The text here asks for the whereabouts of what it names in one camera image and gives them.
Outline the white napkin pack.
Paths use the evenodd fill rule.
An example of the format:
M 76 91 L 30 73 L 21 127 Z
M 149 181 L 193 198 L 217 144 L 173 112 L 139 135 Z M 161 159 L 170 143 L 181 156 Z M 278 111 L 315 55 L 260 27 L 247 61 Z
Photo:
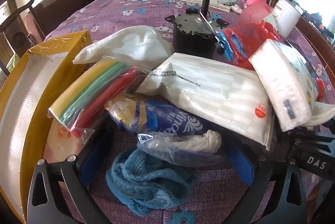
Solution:
M 311 119 L 318 96 L 317 83 L 296 48 L 267 39 L 249 62 L 268 94 L 283 132 Z

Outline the large white tissue pack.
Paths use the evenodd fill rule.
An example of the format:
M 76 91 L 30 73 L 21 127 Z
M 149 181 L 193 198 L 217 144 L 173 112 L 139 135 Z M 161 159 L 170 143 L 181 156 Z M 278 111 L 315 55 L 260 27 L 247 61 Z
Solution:
M 270 148 L 273 109 L 252 70 L 174 53 L 149 73 L 137 93 L 160 95 L 178 108 Z

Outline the blue fluffy towel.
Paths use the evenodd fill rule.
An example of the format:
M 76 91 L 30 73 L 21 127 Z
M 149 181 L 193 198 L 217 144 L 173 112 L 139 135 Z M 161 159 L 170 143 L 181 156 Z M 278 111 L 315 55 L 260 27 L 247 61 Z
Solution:
M 155 158 L 132 147 L 120 153 L 106 171 L 111 192 L 136 215 L 184 204 L 196 178 L 182 166 Z

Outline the colourful sponge cloths pack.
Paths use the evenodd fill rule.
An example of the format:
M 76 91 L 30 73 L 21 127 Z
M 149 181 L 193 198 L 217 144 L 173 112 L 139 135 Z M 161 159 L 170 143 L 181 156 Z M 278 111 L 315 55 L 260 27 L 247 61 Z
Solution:
M 114 59 L 102 59 L 74 81 L 49 107 L 48 116 L 70 132 L 81 132 L 137 79 L 138 67 Z

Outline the blue Vinda tissue pack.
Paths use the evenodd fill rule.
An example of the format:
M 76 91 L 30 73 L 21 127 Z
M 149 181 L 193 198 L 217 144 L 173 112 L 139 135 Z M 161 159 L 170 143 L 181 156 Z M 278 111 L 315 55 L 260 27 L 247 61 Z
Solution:
M 134 135 L 149 132 L 203 134 L 212 128 L 207 120 L 170 103 L 137 95 L 118 95 L 106 103 L 105 109 L 120 128 Z

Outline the red plastic bag bundle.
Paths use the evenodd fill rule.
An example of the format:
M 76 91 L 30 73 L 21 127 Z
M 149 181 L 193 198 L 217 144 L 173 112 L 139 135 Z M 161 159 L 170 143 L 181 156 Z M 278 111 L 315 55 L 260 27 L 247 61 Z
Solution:
M 224 62 L 249 70 L 254 69 L 249 58 L 267 39 L 281 40 L 272 9 L 264 1 L 243 9 L 237 25 L 224 29 L 220 37 L 218 53 Z

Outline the yellow cardboard tray box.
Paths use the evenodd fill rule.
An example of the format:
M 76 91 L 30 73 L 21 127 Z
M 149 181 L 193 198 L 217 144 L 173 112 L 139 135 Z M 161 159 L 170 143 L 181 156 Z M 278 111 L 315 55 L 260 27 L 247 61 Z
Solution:
M 1 195 L 21 223 L 27 221 L 33 171 L 52 123 L 48 108 L 85 71 L 73 60 L 89 44 L 88 31 L 37 44 L 1 88 Z

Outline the white cup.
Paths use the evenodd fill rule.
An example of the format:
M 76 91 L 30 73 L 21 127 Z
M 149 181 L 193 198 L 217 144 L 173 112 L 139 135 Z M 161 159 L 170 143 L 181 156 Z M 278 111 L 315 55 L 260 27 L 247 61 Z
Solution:
M 277 1 L 272 10 L 272 14 L 277 25 L 278 33 L 284 38 L 289 36 L 301 16 L 297 9 L 287 0 Z

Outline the black motor with shaft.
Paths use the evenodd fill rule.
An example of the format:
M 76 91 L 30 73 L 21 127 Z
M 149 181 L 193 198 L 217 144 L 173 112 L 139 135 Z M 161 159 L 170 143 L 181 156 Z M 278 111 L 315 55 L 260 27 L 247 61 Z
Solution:
M 208 11 L 209 4 L 210 0 L 203 0 L 200 9 L 188 8 L 184 14 L 165 18 L 173 24 L 175 52 L 208 59 L 213 57 L 217 45 L 222 41 L 220 35 L 228 23 L 214 19 Z

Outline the dark wooden chair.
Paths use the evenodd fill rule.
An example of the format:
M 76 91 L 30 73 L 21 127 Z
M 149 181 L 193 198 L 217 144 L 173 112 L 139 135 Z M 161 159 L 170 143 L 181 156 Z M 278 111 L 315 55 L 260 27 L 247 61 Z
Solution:
M 37 30 L 41 37 L 45 39 L 46 36 L 46 30 L 32 7 L 34 1 L 35 0 L 30 0 L 26 5 L 19 7 L 1 24 L 1 34 L 4 35 L 9 46 L 13 50 L 13 53 L 17 54 L 19 57 L 22 57 L 25 52 L 33 46 L 33 43 L 31 43 L 28 38 L 28 31 L 20 17 L 22 12 L 28 9 L 33 20 L 37 24 Z

